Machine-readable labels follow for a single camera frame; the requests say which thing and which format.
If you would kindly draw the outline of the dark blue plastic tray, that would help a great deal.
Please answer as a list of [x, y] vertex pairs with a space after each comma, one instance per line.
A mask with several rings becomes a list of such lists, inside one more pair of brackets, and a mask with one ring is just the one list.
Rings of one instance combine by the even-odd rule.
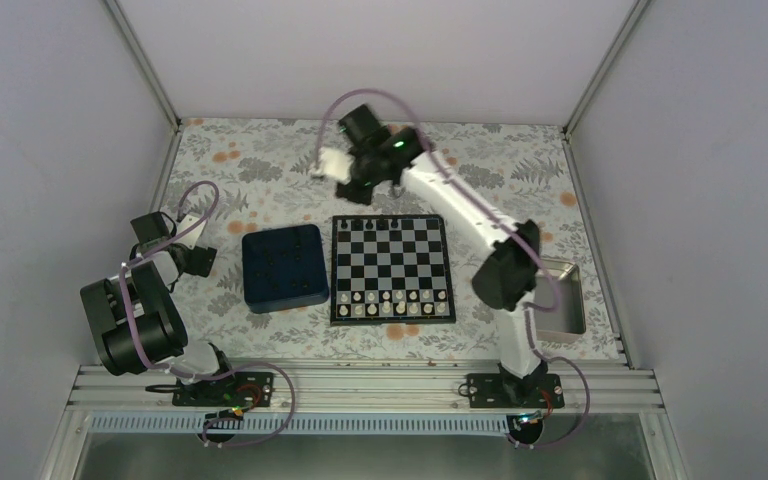
[[248, 233], [241, 239], [243, 298], [266, 314], [319, 305], [330, 287], [322, 235], [314, 224]]

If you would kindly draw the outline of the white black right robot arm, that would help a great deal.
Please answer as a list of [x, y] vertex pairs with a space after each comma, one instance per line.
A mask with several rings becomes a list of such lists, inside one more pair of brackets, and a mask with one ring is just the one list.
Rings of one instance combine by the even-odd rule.
[[535, 351], [530, 318], [538, 308], [533, 291], [544, 266], [538, 225], [518, 222], [493, 207], [417, 129], [393, 133], [367, 105], [350, 111], [338, 125], [348, 151], [325, 148], [319, 153], [327, 176], [336, 181], [337, 197], [369, 205], [376, 186], [399, 185], [429, 203], [476, 247], [483, 261], [471, 286], [497, 313], [503, 397], [515, 407], [530, 404], [548, 373], [546, 359]]

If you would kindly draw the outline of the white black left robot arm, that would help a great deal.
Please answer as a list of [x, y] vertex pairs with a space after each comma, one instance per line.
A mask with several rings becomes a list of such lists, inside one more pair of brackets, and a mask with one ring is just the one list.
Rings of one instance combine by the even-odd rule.
[[215, 405], [230, 402], [238, 377], [221, 350], [191, 342], [172, 293], [181, 277], [209, 276], [217, 250], [197, 244], [206, 222], [194, 214], [174, 221], [156, 211], [131, 221], [137, 243], [125, 273], [80, 289], [93, 343], [102, 365], [115, 376], [148, 370], [142, 361], [170, 372], [183, 384], [198, 383]]

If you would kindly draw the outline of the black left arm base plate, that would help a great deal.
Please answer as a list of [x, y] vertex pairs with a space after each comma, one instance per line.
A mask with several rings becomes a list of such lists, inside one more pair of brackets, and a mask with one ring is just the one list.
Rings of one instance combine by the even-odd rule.
[[149, 385], [145, 391], [171, 394], [174, 406], [248, 409], [270, 405], [273, 383], [272, 373], [243, 372], [222, 380]]

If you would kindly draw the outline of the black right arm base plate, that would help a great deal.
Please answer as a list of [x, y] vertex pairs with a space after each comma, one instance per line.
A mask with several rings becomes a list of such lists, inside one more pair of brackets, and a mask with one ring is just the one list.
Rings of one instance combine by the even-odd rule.
[[502, 373], [471, 373], [457, 387], [472, 409], [537, 409], [565, 406], [564, 390], [556, 374], [538, 374], [524, 381]]

